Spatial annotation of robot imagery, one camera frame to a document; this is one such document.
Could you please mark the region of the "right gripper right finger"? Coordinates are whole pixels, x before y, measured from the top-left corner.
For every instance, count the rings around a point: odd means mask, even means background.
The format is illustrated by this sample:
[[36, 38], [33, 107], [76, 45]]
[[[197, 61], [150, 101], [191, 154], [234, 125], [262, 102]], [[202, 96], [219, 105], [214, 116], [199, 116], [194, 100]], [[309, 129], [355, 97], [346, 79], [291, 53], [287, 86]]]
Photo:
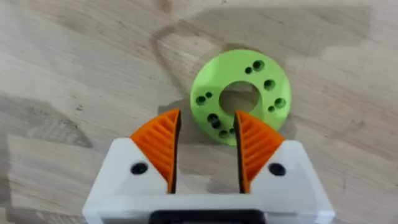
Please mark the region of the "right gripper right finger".
[[233, 128], [241, 194], [321, 199], [325, 190], [302, 143], [284, 139], [260, 119], [238, 110]]

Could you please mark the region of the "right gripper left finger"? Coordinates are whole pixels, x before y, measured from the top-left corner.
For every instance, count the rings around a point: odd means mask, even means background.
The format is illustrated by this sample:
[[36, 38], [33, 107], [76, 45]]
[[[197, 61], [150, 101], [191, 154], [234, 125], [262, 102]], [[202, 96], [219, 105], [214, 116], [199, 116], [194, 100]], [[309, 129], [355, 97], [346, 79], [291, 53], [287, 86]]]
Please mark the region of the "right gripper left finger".
[[174, 194], [180, 128], [181, 112], [173, 109], [152, 118], [128, 138], [115, 139], [89, 198]]

